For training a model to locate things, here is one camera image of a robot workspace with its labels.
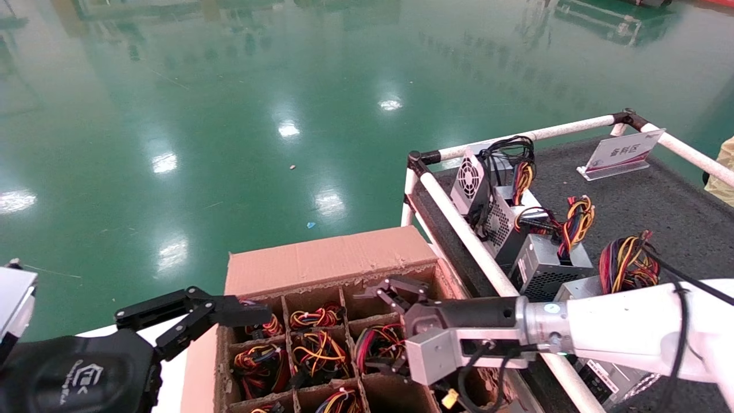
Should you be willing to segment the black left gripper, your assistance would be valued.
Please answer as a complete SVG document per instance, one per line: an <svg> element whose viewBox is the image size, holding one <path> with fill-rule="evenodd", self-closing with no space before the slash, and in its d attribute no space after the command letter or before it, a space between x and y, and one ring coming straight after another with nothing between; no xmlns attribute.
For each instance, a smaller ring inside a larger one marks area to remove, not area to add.
<svg viewBox="0 0 734 413"><path fill-rule="evenodd" d="M270 322L267 304L243 304L235 295L187 287L118 309L118 329L140 331L181 317L155 340L118 331L107 336L63 336L23 342L2 366L3 412L150 412L158 403L162 364L209 329Z"/></svg>

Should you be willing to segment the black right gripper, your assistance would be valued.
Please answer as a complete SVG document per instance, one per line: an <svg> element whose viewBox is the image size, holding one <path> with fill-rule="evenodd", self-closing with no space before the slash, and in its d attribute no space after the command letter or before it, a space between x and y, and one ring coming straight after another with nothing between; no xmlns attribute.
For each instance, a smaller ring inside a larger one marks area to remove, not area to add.
<svg viewBox="0 0 734 413"><path fill-rule="evenodd" d="M386 277L352 295L380 298L393 312L404 314L407 362L400 357L371 357L364 362L364 373L410 377L411 371L458 371L485 345L489 348L475 366L499 368L511 350L529 343L524 297L429 301L429 291L430 286L419 280Z"/></svg>

